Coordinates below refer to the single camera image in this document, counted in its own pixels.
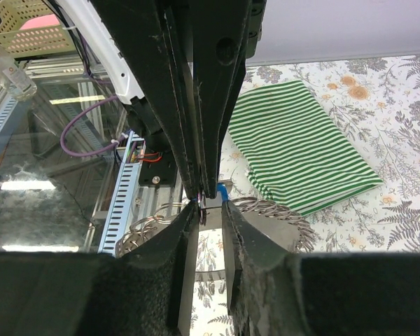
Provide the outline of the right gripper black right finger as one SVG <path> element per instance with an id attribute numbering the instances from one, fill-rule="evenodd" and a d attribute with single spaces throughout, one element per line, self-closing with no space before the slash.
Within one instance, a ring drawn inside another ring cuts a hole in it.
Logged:
<path id="1" fill-rule="evenodd" d="M 420 335 L 420 253 L 291 253 L 222 205 L 237 335 Z"/>

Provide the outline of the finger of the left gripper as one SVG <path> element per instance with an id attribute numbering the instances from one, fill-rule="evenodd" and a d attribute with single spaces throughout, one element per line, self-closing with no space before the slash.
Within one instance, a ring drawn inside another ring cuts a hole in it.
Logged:
<path id="1" fill-rule="evenodd" d="M 171 147 L 189 199 L 200 178 L 193 134 L 193 90 L 171 1 L 93 1 Z"/>
<path id="2" fill-rule="evenodd" d="M 242 61 L 250 1 L 191 1 L 193 84 L 201 189 L 216 196 L 227 107 Z"/>

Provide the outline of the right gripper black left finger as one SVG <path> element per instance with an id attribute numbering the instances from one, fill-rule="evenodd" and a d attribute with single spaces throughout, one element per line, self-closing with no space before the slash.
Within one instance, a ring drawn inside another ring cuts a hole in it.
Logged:
<path id="1" fill-rule="evenodd" d="M 187 335 L 198 213 L 120 258 L 0 252 L 0 335 Z"/>

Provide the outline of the metal ring disc with keyrings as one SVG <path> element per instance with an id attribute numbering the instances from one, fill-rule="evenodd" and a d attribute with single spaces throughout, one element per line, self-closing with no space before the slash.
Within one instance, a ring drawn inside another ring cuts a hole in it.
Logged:
<path id="1" fill-rule="evenodd" d="M 240 197 L 232 203 L 254 228 L 268 236 L 274 243 L 291 252 L 312 252 L 316 234 L 304 217 L 287 206 L 256 197 Z M 173 210 L 182 210 L 186 202 L 161 204 L 151 216 L 134 221 L 128 231 L 115 243 L 115 257 L 139 248 L 149 239 L 165 229 L 176 218 Z M 208 275 L 223 271 L 216 265 L 218 254 L 206 242 L 208 237 L 199 239 L 196 273 Z"/>

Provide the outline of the blue key tag single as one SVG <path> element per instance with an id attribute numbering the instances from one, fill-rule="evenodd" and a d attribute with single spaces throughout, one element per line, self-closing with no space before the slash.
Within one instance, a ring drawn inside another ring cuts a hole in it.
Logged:
<path id="1" fill-rule="evenodd" d="M 227 188 L 223 183 L 217 185 L 217 191 L 220 194 L 222 202 L 227 202 L 229 200 Z"/>

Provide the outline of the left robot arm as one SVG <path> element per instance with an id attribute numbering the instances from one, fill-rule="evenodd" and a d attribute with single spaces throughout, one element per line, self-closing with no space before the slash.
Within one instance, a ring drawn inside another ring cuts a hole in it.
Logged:
<path id="1" fill-rule="evenodd" d="M 246 73 L 251 1 L 61 1 L 119 100 L 144 98 L 189 198 L 216 196 Z"/>

